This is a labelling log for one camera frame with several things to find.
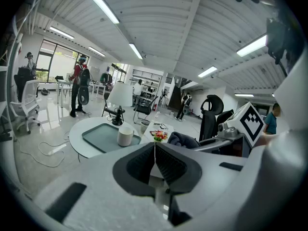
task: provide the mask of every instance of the red shirt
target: red shirt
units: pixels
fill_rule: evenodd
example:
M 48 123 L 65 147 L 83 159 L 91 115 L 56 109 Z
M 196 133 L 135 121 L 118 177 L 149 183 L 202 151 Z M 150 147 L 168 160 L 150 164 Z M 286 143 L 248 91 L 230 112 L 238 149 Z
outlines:
M 88 68 L 87 65 L 82 64 L 83 69 Z M 70 80 L 74 80 L 74 84 L 77 83 L 77 76 L 80 75 L 80 72 L 83 70 L 81 69 L 81 67 L 79 66 L 79 64 L 76 64 L 75 69 L 74 69 L 74 75 L 71 76 Z

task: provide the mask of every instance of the glossy floor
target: glossy floor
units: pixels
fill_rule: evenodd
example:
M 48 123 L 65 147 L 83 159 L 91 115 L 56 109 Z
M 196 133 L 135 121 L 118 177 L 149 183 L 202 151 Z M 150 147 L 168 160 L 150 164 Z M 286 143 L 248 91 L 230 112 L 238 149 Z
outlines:
M 37 120 L 40 121 L 40 126 L 31 124 L 29 127 L 31 134 L 27 134 L 26 128 L 22 126 L 19 132 L 15 131 L 18 141 L 14 143 L 15 161 L 19 179 L 32 197 L 54 178 L 68 170 L 74 170 L 79 163 L 87 160 L 82 156 L 78 157 L 78 154 L 67 140 L 67 135 L 71 127 L 78 121 L 89 117 L 101 117 L 104 107 L 102 96 L 99 95 L 98 98 L 93 98 L 93 101 L 89 101 L 84 106 L 84 110 L 88 113 L 87 115 L 77 112 L 76 118 L 72 118 L 69 115 L 71 100 L 68 94 L 64 99 L 63 108 L 57 104 L 55 91 L 51 91 L 47 96 L 39 94 L 38 102 L 40 109 L 37 114 Z M 134 124 L 132 120 L 134 115 L 133 108 L 125 107 L 125 110 L 124 120 L 133 125 L 139 135 L 142 136 L 140 125 Z M 155 115 L 156 112 L 153 111 L 147 119 L 150 121 L 155 119 L 158 122 L 172 125 L 177 132 L 190 135 L 197 139 L 199 138 L 201 120 L 184 116 L 183 121 L 179 122 L 170 115 L 160 113 L 158 118 L 155 118 Z M 45 154 L 50 153 L 52 150 L 64 152 L 65 158 L 59 166 L 54 167 L 61 161 L 64 154 L 56 153 L 51 156 L 45 156 L 39 151 L 39 147 Z M 51 167 L 40 164 L 30 155 L 21 153 L 21 151 L 31 154 L 37 161 Z

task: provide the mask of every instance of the table lamp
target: table lamp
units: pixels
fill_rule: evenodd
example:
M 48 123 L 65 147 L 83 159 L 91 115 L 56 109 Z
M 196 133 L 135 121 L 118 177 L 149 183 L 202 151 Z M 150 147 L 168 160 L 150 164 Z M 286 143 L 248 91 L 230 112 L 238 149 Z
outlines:
M 119 105 L 117 110 L 117 115 L 112 119 L 112 124 L 120 126 L 123 121 L 121 120 L 122 106 L 132 106 L 133 105 L 133 87 L 124 84 L 122 81 L 116 82 L 109 97 L 108 102 L 115 105 Z

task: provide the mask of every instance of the white lampshade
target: white lampshade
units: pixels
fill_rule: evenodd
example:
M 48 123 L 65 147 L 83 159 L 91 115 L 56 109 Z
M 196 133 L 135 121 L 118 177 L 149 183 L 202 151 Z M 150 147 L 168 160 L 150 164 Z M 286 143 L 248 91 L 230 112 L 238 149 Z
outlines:
M 132 106 L 133 86 L 124 84 L 120 81 L 116 82 L 107 100 L 119 106 Z

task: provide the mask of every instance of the white office chair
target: white office chair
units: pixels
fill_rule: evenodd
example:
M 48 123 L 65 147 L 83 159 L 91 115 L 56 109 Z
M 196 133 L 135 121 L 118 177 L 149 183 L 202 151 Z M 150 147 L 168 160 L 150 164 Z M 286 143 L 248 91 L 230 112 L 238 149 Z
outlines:
M 27 133 L 30 134 L 29 123 L 35 122 L 38 126 L 40 126 L 39 121 L 36 121 L 34 116 L 29 116 L 29 113 L 33 110 L 38 113 L 39 105 L 36 98 L 36 91 L 39 87 L 39 80 L 30 80 L 25 84 L 25 88 L 23 91 L 23 96 L 21 103 L 10 102 L 11 110 L 16 118 L 24 118 L 18 126 L 17 130 L 22 125 L 26 125 Z

